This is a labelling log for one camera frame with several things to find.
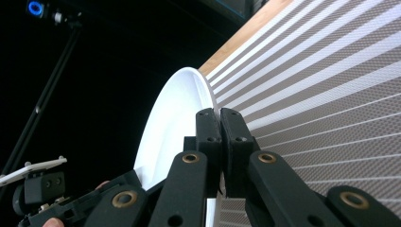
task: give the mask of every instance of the wooden edge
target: wooden edge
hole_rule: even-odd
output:
[[[200,73],[205,77],[209,75],[219,64],[247,42],[252,35],[267,24],[291,2],[292,0],[270,0],[199,68]]]

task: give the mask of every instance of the striped surface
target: striped surface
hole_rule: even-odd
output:
[[[348,184],[401,218],[401,3],[293,1],[207,79],[313,189]],[[247,226],[242,200],[220,226]]]

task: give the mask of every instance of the metal rod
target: metal rod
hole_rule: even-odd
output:
[[[53,69],[53,72],[47,81],[44,90],[41,93],[41,96],[38,99],[38,102],[30,115],[29,119],[26,122],[26,125],[21,133],[11,155],[9,156],[8,161],[6,162],[5,167],[3,168],[2,174],[9,174],[17,169],[21,158],[26,150],[26,147],[30,141],[30,138],[33,135],[33,132],[36,130],[38,123],[43,115],[44,109],[47,106],[50,97],[53,94],[54,89],[59,82],[61,77],[62,71],[68,62],[68,59],[71,56],[71,53],[78,41],[78,37],[80,34],[80,27],[74,27],[72,34],[68,40],[67,45],[65,46],[64,50],[62,51],[59,61],[57,62],[56,66]],[[0,201],[3,199],[5,192],[7,191],[7,186],[4,186],[0,192]]]

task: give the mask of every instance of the white stripe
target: white stripe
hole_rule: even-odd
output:
[[[218,102],[226,99],[229,96],[232,96],[234,93],[236,93],[237,91],[243,89],[244,87],[248,86],[249,84],[251,84],[252,82],[254,82],[255,80],[263,77],[264,75],[268,74],[268,72],[270,72],[271,70],[273,70],[274,68],[276,68],[277,66],[284,64],[285,62],[289,61],[290,59],[292,59],[294,56],[298,55],[299,53],[305,51],[307,48],[309,48],[311,45],[319,42],[320,40],[322,40],[323,38],[325,38],[326,36],[332,34],[333,32],[335,32],[337,29],[341,28],[342,26],[345,26],[347,24],[349,24],[351,21],[353,21],[355,18],[357,18],[359,15],[361,15],[365,10],[368,10],[370,8],[372,8],[374,5],[378,4],[379,2],[376,1],[372,1],[372,2],[364,2],[363,4],[359,5],[358,7],[354,8],[353,10],[349,11],[348,13],[344,14],[343,16],[341,16],[338,20],[334,21],[333,23],[331,23],[329,26],[326,26],[325,28],[323,28],[322,30],[320,30],[318,33],[316,33],[315,35],[313,35],[312,37],[310,37],[309,39],[305,40],[304,42],[298,44],[296,47],[292,48],[290,51],[288,51],[288,53],[284,54],[283,56],[281,56],[280,58],[278,58],[277,60],[274,60],[273,62],[271,62],[268,66],[266,66],[265,68],[261,69],[259,72],[255,73],[254,75],[250,76],[247,79],[244,79],[244,81],[242,81],[240,84],[238,84],[236,87],[234,87],[233,89],[231,89],[229,92],[227,92],[226,94],[221,95],[220,97],[218,97]],[[318,14],[316,17],[317,18],[321,18],[323,17],[323,15]],[[305,24],[305,27],[302,26],[302,29],[300,30],[302,31],[307,31],[310,28],[309,24]],[[261,58],[255,60],[255,62],[260,62],[263,61],[264,59],[266,59],[267,57],[270,56],[270,54],[272,54],[271,52],[275,52],[276,48],[283,48],[282,43],[287,40],[287,39],[295,39],[297,37],[294,37],[294,34],[296,34],[296,32],[292,33],[291,35],[289,35],[288,37],[286,37],[281,43],[279,43],[278,45],[276,45],[275,47],[273,47],[271,50],[267,51],[264,56],[262,56]],[[240,77],[241,75],[243,75],[245,73],[242,74],[238,74],[238,75],[234,75],[234,78]],[[291,77],[293,75],[293,73],[290,74],[282,74],[283,76],[280,78],[273,78],[270,79],[269,81],[265,82],[265,84],[261,85],[262,87],[264,87],[265,89],[270,88],[271,86],[283,81],[284,79],[287,79],[289,77]],[[229,84],[229,82],[225,82],[224,85],[220,85],[220,87],[222,86],[227,86]]]
[[[397,157],[401,157],[401,154],[391,154],[391,155],[383,155],[383,156],[370,157],[370,158],[351,159],[351,160],[344,160],[344,161],[339,161],[339,162],[316,164],[316,165],[309,165],[309,166],[297,166],[297,167],[293,167],[293,169],[303,169],[303,168],[312,168],[312,167],[321,167],[321,166],[332,166],[332,165],[339,165],[339,164],[346,164],[346,163],[356,163],[356,162],[363,162],[363,161],[369,161],[369,160],[386,159],[386,158],[397,158]]]
[[[313,136],[317,136],[317,135],[321,135],[321,134],[326,134],[326,133],[330,133],[330,132],[333,132],[333,131],[340,131],[340,130],[344,130],[344,129],[347,129],[347,128],[352,128],[352,127],[354,127],[354,126],[363,125],[363,124],[366,124],[366,123],[370,123],[370,122],[374,122],[374,121],[377,121],[377,120],[386,119],[386,118],[393,117],[393,116],[398,116],[398,115],[400,115],[400,114],[401,114],[401,113],[393,113],[393,114],[390,114],[390,115],[380,116],[380,117],[378,117],[378,118],[374,118],[374,119],[370,119],[370,120],[366,120],[366,121],[357,122],[357,123],[354,123],[354,124],[351,124],[351,125],[346,125],[346,126],[343,126],[343,127],[339,127],[339,128],[333,129],[333,130],[322,131],[322,132],[319,132],[319,133],[310,134],[310,135],[308,135],[308,136],[296,138],[296,139],[293,139],[293,140],[287,140],[286,142],[274,144],[274,145],[271,145],[271,146],[267,146],[266,148],[267,148],[267,149],[269,149],[269,148],[274,148],[274,147],[277,147],[277,146],[280,146],[280,145],[292,143],[292,142],[299,141],[299,140],[303,140],[303,139],[310,138],[310,137],[313,137]]]
[[[368,182],[368,181],[385,181],[385,180],[401,180],[401,176],[386,176],[386,177],[370,177],[370,178],[352,178],[352,179],[335,179],[326,181],[310,181],[306,184],[319,183],[350,183],[350,182]]]
[[[381,202],[396,202],[396,203],[401,202],[400,199],[377,199],[377,200]]]
[[[396,79],[400,76],[401,71],[401,61],[388,65],[384,68],[380,68],[370,74],[362,76],[360,78],[354,79],[350,82],[344,83],[338,87],[330,89],[323,92],[317,96],[313,96],[304,101],[298,102],[292,106],[286,107],[276,113],[272,113],[256,119],[247,124],[250,131],[256,130],[261,127],[265,127],[276,121],[286,119],[288,117],[294,116],[318,106],[322,106],[326,103],[332,102],[334,100],[340,99],[345,96],[349,96],[353,93],[362,91],[364,89],[373,87],[377,84],[389,81],[391,79]]]
[[[249,65],[243,67],[238,73],[236,73],[235,75],[230,76],[229,79],[227,79],[227,81],[225,81],[223,84],[221,84],[218,88],[215,89],[215,92],[218,93],[220,92],[223,88],[225,88],[228,84],[236,81],[237,79],[240,79],[242,75],[244,75],[246,72],[250,71],[251,69],[253,69],[256,65],[260,64],[261,62],[263,62],[265,59],[267,59],[268,57],[270,57],[272,54],[276,53],[278,50],[284,48],[286,45],[288,45],[290,42],[292,42],[293,40],[295,40],[296,38],[298,38],[300,35],[304,34],[306,31],[308,31],[312,26],[315,26],[317,23],[319,23],[321,20],[323,20],[325,17],[329,16],[333,11],[335,11],[336,9],[340,8],[342,5],[344,5],[347,1],[341,1],[338,2],[337,4],[332,4],[330,7],[324,9],[322,12],[320,12],[318,15],[316,15],[315,17],[311,18],[307,23],[303,24],[302,26],[298,27],[298,29],[295,29],[295,31],[293,31],[291,34],[289,34],[285,39],[283,39],[282,41],[280,41],[277,45],[275,45],[274,47],[272,47],[271,49],[267,50],[261,57],[259,57],[258,59],[254,60],[252,63],[250,63]],[[265,41],[263,41],[262,43],[260,43],[258,45],[258,47],[256,47],[254,50],[249,52],[249,57],[253,56],[254,54],[256,54],[262,47],[265,47],[268,43],[270,43],[271,41],[273,41],[274,39],[277,38],[278,35],[280,35],[281,33],[283,33],[283,30],[288,29],[288,27],[292,26],[293,24],[295,24],[296,22],[298,22],[301,18],[303,18],[304,16],[306,16],[311,10],[313,10],[315,7],[318,6],[318,4],[320,4],[321,1],[314,1],[313,4],[309,5],[307,8],[305,8],[304,10],[302,10],[301,12],[299,12],[292,20],[288,21],[287,25],[281,26],[280,29],[278,30],[278,32],[275,32],[273,34],[271,34]],[[313,42],[317,42],[319,39],[317,38],[317,40],[315,39],[309,39],[309,40],[313,40]],[[235,65],[235,68],[237,68],[242,62],[244,62],[245,60],[247,60],[248,58],[243,58],[241,61],[238,61]],[[279,61],[274,61],[271,63],[269,68],[272,68],[273,66],[277,66],[280,65]],[[224,72],[224,77],[225,75],[227,75],[228,73],[231,73],[231,71],[226,71]],[[249,79],[246,79],[246,81],[244,81],[245,85],[239,86],[238,88],[235,88],[235,90],[240,90],[242,87],[245,87],[247,84],[251,83],[252,81],[254,81],[255,79],[257,79],[256,75],[251,76]],[[229,92],[228,94],[224,94],[223,96],[220,97],[221,100],[224,100],[227,96],[229,96],[232,92]]]
[[[251,75],[247,79],[244,79],[236,87],[230,89],[230,91],[228,91],[227,93],[225,93],[225,94],[221,95],[220,97],[218,97],[218,101],[220,102],[220,101],[225,100],[226,98],[228,98],[229,96],[232,96],[233,94],[235,94],[236,92],[240,91],[244,87],[248,86],[249,84],[251,84],[255,80],[257,80],[260,77],[263,77],[264,75],[268,74],[268,72],[270,72],[272,69],[274,69],[277,66],[279,66],[279,65],[285,63],[286,61],[290,60],[291,58],[293,58],[297,54],[301,53],[305,49],[309,48],[311,45],[317,43],[318,41],[320,41],[324,37],[326,37],[329,34],[333,33],[334,31],[336,31],[340,27],[350,23],[352,20],[357,18],[364,11],[372,8],[373,6],[377,5],[378,3],[379,3],[379,1],[370,1],[370,2],[368,1],[368,2],[362,3],[361,5],[357,6],[354,9],[352,9],[348,13],[344,14],[343,16],[341,16],[338,20],[336,20],[333,23],[331,23],[329,26],[326,26],[324,29],[320,30],[318,33],[316,33],[315,35],[313,35],[309,39],[305,40],[304,42],[298,44],[296,47],[292,48],[290,51],[288,51],[288,53],[284,54],[280,58],[278,58],[278,59],[274,60],[273,62],[271,62],[268,66],[266,66],[265,68],[261,69],[259,72],[255,73],[254,75]],[[225,88],[226,86],[228,86],[230,83],[234,82],[235,80],[240,79],[242,77],[242,75],[246,74],[248,71],[250,71],[252,68],[254,68],[257,64],[259,64],[260,62],[264,61],[267,57],[270,57],[277,50],[282,49],[283,47],[285,47],[290,41],[293,41],[295,38],[298,38],[298,36],[300,36],[305,31],[309,30],[312,26],[314,26],[315,24],[320,22],[320,20],[322,20],[324,17],[328,16],[335,9],[337,9],[338,7],[341,7],[341,4],[335,3],[334,6],[335,6],[335,8],[331,6],[331,7],[327,8],[327,9],[325,9],[324,11],[322,11],[320,14],[316,15],[315,18],[312,18],[308,23],[305,23],[303,26],[301,26],[295,32],[293,32],[290,35],[288,35],[282,42],[280,42],[276,46],[274,46],[271,49],[269,49],[268,51],[266,51],[266,53],[264,53],[260,58],[254,60],[251,64],[249,64],[248,66],[244,67],[244,69],[242,69],[240,72],[238,72],[237,74],[231,76],[226,82],[224,82],[218,88],[215,89],[216,93],[221,91],[223,88]]]
[[[288,22],[287,25],[288,26],[292,26],[293,24],[295,24],[297,21],[299,21],[302,17],[304,17],[305,15],[307,15],[311,10],[313,10],[318,4],[320,4],[323,0],[320,1],[314,1],[313,3],[309,4],[306,8],[304,8],[302,11],[300,11],[298,14],[296,14],[295,16],[293,16]],[[280,28],[278,28],[276,31],[274,31],[263,43],[259,44],[257,47],[255,47],[254,49],[252,49],[250,52],[248,52],[244,57],[242,57],[239,61],[237,61],[235,64],[233,64],[231,67],[229,67],[227,70],[225,70],[221,75],[218,76],[218,78],[216,78],[215,80],[210,82],[211,86],[214,86],[216,83],[218,83],[220,80],[224,79],[230,72],[232,72],[234,69],[236,69],[241,63],[243,63],[245,60],[247,60],[250,56],[254,55],[254,53],[256,53],[257,51],[259,51],[265,44],[270,42],[271,40],[273,40],[274,38],[276,38],[277,36],[279,36],[281,33],[283,33],[284,31],[286,31],[286,27],[285,26],[281,26]]]
[[[223,67],[225,67],[228,63],[230,63],[234,58],[236,58],[239,54],[244,52],[251,44],[253,44],[257,39],[259,39],[263,34],[272,29],[277,23],[279,23],[282,19],[292,13],[303,1],[293,1],[291,2],[285,9],[283,9],[278,15],[273,17],[267,24],[265,24],[262,28],[260,28],[247,42],[245,42],[242,46],[240,46],[233,54],[231,54],[226,60],[224,60],[220,65],[218,65],[209,75],[206,76],[207,79],[212,79],[217,75]]]
[[[315,149],[310,149],[310,150],[305,150],[305,151],[299,151],[299,152],[295,152],[295,153],[291,153],[291,154],[282,155],[282,157],[285,158],[285,157],[289,157],[289,156],[294,156],[294,155],[300,155],[300,154],[320,151],[320,150],[323,150],[323,149],[338,148],[338,147],[347,146],[347,145],[353,145],[353,144],[357,144],[357,143],[364,143],[364,142],[371,141],[371,140],[384,139],[384,138],[387,138],[387,137],[392,137],[392,136],[397,136],[397,135],[401,135],[401,132],[382,135],[382,136],[377,136],[377,137],[374,137],[374,138],[368,138],[368,139],[352,141],[352,142],[343,143],[343,144],[337,144],[337,145],[328,146],[328,147],[324,147],[324,148],[315,148]]]
[[[280,130],[280,131],[275,131],[275,132],[267,134],[267,135],[262,135],[262,136],[256,137],[256,139],[262,139],[262,138],[269,137],[269,136],[272,136],[274,134],[277,134],[277,133],[280,133],[280,132],[283,132],[283,131],[293,130],[293,129],[299,128],[301,126],[311,124],[311,123],[316,122],[316,121],[324,120],[325,118],[329,118],[329,117],[332,117],[332,116],[335,116],[335,115],[339,115],[339,114],[345,114],[347,112],[350,112],[350,111],[353,111],[353,110],[356,110],[356,109],[359,109],[359,108],[362,108],[362,107],[365,107],[365,106],[373,105],[373,104],[375,104],[377,102],[381,102],[381,101],[384,101],[384,100],[387,100],[387,99],[390,99],[390,98],[393,98],[393,97],[397,97],[397,96],[401,96],[401,93],[395,94],[393,96],[383,97],[383,98],[380,98],[378,100],[362,104],[360,106],[356,106],[356,107],[353,107],[353,108],[350,108],[350,109],[347,109],[347,110],[344,110],[344,111],[340,111],[340,112],[337,112],[337,113],[332,113],[330,115],[326,115],[326,116],[323,116],[321,118],[317,118],[317,119],[305,122],[303,124],[299,124],[299,125],[296,125],[296,126],[293,126],[293,127],[289,127],[289,128],[286,128],[286,129],[283,129],[283,130]]]
[[[394,8],[391,10],[399,10],[401,11],[401,5],[398,6],[398,8]],[[250,90],[247,94],[240,96],[233,100],[231,103],[227,104],[227,108],[233,108],[236,105],[239,105],[246,100],[250,99],[252,96],[256,96],[270,87],[274,86],[275,84],[283,81],[284,79],[287,79],[293,75],[297,75],[300,71],[306,69],[310,65],[316,63],[317,61],[320,61],[321,59],[324,59],[333,53],[343,49],[344,47],[347,47],[350,43],[353,43],[364,36],[366,36],[368,33],[371,33],[378,29],[381,26],[386,25],[387,23],[391,22],[392,20],[396,19],[399,17],[398,15],[394,15],[392,12],[385,12],[384,14],[376,17],[374,20],[370,21],[369,23],[365,24],[364,26],[359,27],[358,29],[354,30],[353,32],[343,36],[342,38],[336,40],[335,42],[331,43],[329,46],[325,47],[324,49],[314,53],[310,57],[306,58],[305,60],[293,65],[286,71],[282,72],[281,74],[277,75],[273,79],[270,79],[261,85],[255,87],[254,89]],[[272,96],[266,97],[263,100],[260,100],[259,102],[253,104],[252,106],[244,109],[241,113],[243,115],[251,114],[254,112],[254,110],[259,110],[261,108],[265,108],[275,102],[278,102],[288,96],[292,96],[316,83],[319,83],[325,79],[329,79],[331,77],[334,77],[336,74],[343,72],[347,70],[348,68],[351,68],[357,64],[360,64],[364,61],[367,61],[371,58],[374,58],[387,50],[391,50],[398,45],[401,44],[401,33],[398,32],[396,34],[393,34],[392,36],[376,43],[373,44],[358,53],[348,57],[347,59],[344,59],[342,61],[339,61],[333,65],[330,65],[327,68],[324,68],[322,71],[316,73],[315,75],[304,79],[296,84],[293,84],[290,87],[287,87],[286,89],[280,91],[279,93],[276,93]]]
[[[221,221],[220,224],[226,224],[228,226],[238,226],[238,227],[252,227],[251,225],[238,224],[238,223],[228,222],[228,221]]]

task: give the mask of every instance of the blue fitting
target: blue fitting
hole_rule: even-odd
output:
[[[28,5],[28,10],[32,15],[39,16],[44,11],[44,7],[39,2],[30,2]]]

